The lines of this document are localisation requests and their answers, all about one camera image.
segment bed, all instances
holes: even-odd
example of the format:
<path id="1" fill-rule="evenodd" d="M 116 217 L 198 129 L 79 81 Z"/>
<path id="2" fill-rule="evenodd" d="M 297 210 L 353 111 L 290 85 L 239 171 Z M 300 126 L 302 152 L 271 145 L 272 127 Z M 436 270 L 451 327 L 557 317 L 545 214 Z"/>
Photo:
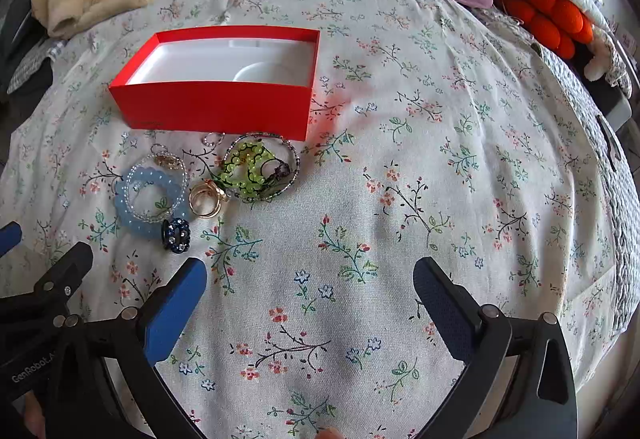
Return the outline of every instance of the bed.
<path id="1" fill-rule="evenodd" d="M 298 181 L 191 225 L 188 255 L 209 284 L 158 368 L 208 437 L 337 426 L 410 439 L 462 370 L 416 301 L 427 255 L 479 303 L 554 312 L 576 389 L 590 379 L 640 294 L 628 165 L 622 154 L 613 170 L 593 101 L 554 54 L 455 0 L 155 0 L 76 35 L 0 178 L 0 225 L 24 234 L 3 259 L 2 295 L 89 242 L 94 266 L 70 307 L 106 319 L 183 262 L 121 226 L 116 185 L 154 144 L 193 182 L 217 173 L 223 150 L 199 133 L 131 130 L 108 83 L 155 32 L 205 24 L 321 30 Z"/>

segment screw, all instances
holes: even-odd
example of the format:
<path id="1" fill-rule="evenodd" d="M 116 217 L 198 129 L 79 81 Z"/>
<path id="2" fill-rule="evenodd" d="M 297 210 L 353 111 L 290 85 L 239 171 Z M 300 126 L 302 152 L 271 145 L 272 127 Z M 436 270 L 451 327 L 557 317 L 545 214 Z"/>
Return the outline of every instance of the screw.
<path id="1" fill-rule="evenodd" d="M 67 316 L 65 320 L 65 327 L 74 327 L 78 323 L 79 319 L 80 318 L 78 318 L 77 314 L 72 314 L 71 316 Z"/>
<path id="2" fill-rule="evenodd" d="M 553 313 L 542 314 L 542 319 L 549 325 L 556 325 L 558 323 L 558 318 L 556 318 L 556 315 Z"/>
<path id="3" fill-rule="evenodd" d="M 138 316 L 138 309 L 135 307 L 125 307 L 120 313 L 120 316 L 123 320 L 133 320 L 133 318 Z"/>
<path id="4" fill-rule="evenodd" d="M 482 306 L 482 314 L 487 318 L 497 318 L 500 310 L 495 305 L 486 304 Z"/>

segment red box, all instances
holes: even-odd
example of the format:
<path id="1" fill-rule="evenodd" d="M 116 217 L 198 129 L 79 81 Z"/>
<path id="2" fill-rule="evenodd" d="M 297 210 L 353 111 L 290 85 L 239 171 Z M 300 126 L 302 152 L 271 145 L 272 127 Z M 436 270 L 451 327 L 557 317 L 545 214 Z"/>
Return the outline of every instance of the red box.
<path id="1" fill-rule="evenodd" d="M 131 128 L 273 132 L 304 141 L 319 40 L 317 30 L 260 25 L 159 32 L 133 55 L 109 90 Z M 223 79 L 209 79 L 218 74 Z"/>

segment ring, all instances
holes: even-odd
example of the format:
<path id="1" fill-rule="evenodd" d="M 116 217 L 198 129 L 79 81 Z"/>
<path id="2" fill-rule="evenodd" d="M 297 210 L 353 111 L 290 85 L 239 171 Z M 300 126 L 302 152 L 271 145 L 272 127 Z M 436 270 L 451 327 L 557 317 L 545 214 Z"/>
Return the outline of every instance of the ring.
<path id="1" fill-rule="evenodd" d="M 212 197 L 216 200 L 216 204 L 213 209 L 209 213 L 199 213 L 193 206 L 194 200 L 203 194 L 207 194 L 209 197 Z M 217 186 L 214 182 L 202 182 L 200 184 L 196 184 L 189 194 L 189 207 L 193 213 L 195 213 L 199 218 L 211 218 L 220 213 L 220 209 L 222 208 L 222 202 L 226 202 L 228 197 L 224 191 Z"/>
<path id="2" fill-rule="evenodd" d="M 212 143 L 209 141 L 209 136 L 211 134 L 215 134 L 217 133 L 220 137 L 218 138 L 218 140 L 215 143 Z M 216 146 L 218 146 L 220 143 L 222 143 L 222 140 L 225 138 L 225 133 L 224 132 L 209 132 L 206 136 L 204 136 L 202 138 L 202 144 L 204 146 L 208 146 L 209 148 L 215 148 Z"/>
<path id="3" fill-rule="evenodd" d="M 171 249 L 176 254 L 189 249 L 191 231 L 189 223 L 183 218 L 172 218 L 171 222 L 162 222 L 162 245 L 164 249 Z"/>

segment bracelet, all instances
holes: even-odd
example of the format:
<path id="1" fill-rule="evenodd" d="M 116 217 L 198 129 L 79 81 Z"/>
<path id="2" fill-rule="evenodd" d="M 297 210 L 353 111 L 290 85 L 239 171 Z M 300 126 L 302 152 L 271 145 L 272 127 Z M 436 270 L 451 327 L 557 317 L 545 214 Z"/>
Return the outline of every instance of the bracelet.
<path id="1" fill-rule="evenodd" d="M 256 142 L 244 142 L 238 145 L 243 139 L 255 137 Z M 296 168 L 291 172 L 289 164 L 275 156 L 273 152 L 265 148 L 262 138 L 280 139 L 282 144 L 286 146 L 293 155 Z M 271 175 L 265 177 L 262 173 L 264 166 L 271 161 L 278 161 L 278 165 Z M 232 175 L 236 168 L 246 164 L 246 176 L 233 178 Z M 223 171 L 220 174 L 220 182 L 231 191 L 234 197 L 247 200 L 247 202 L 255 202 L 256 200 L 271 200 L 274 197 L 282 195 L 296 181 L 300 172 L 300 157 L 298 152 L 288 139 L 269 132 L 250 132 L 231 143 L 226 150 L 223 158 Z M 271 194 L 262 195 L 270 188 L 277 186 L 279 181 L 286 179 L 291 175 L 289 182 L 280 190 L 276 190 Z"/>
<path id="2" fill-rule="evenodd" d="M 184 193 L 187 190 L 187 169 L 184 166 L 184 162 L 177 155 L 172 154 L 168 150 L 162 150 L 159 152 L 152 152 L 145 157 L 143 157 L 140 161 L 138 161 L 131 170 L 124 176 L 124 201 L 126 204 L 129 213 L 134 218 L 142 221 L 144 223 L 156 224 L 162 222 L 166 218 L 167 213 L 174 213 L 177 207 L 184 202 Z M 141 213 L 136 213 L 135 208 L 133 207 L 133 203 L 130 199 L 130 185 L 133 181 L 141 181 L 148 180 L 151 181 L 155 178 L 158 181 L 162 181 L 164 179 L 164 174 L 162 171 L 154 169 L 154 168 L 142 168 L 142 165 L 149 160 L 153 160 L 156 165 L 167 168 L 169 170 L 180 170 L 182 172 L 182 181 L 178 184 L 178 194 L 174 198 L 174 203 L 170 208 L 164 210 L 164 212 L 158 213 L 158 215 L 145 215 Z M 169 178 L 166 181 L 167 187 L 174 189 L 173 186 L 174 179 Z"/>

